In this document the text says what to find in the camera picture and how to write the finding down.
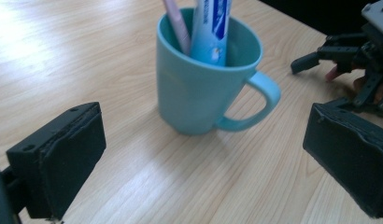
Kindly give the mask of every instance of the wooden table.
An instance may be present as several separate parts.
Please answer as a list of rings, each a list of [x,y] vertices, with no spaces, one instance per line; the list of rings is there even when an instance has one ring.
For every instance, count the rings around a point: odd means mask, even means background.
[[[194,1],[177,1],[194,7]],[[157,110],[156,24],[161,1],[0,1],[0,169],[6,150],[66,109],[98,101],[107,148],[65,223],[383,223],[369,218],[302,148],[312,103],[349,94],[361,71],[324,81],[333,64],[298,76],[291,62],[325,36],[256,0],[232,15],[261,38],[258,69],[282,98],[241,133],[185,136]],[[228,116],[262,104],[244,88]],[[383,119],[365,118],[383,127]],[[21,212],[24,223],[30,220]]]

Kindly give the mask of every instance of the mug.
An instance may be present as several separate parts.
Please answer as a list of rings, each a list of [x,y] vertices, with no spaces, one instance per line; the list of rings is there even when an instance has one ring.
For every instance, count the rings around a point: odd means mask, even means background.
[[[193,9],[182,8],[181,14],[191,34]],[[225,66],[201,63],[183,54],[166,14],[157,26],[156,53],[159,113],[179,133],[242,131],[264,119],[279,101],[279,86],[256,70],[262,58],[261,41],[233,17],[229,19]],[[265,107],[247,119],[225,117],[245,85],[262,94]]]

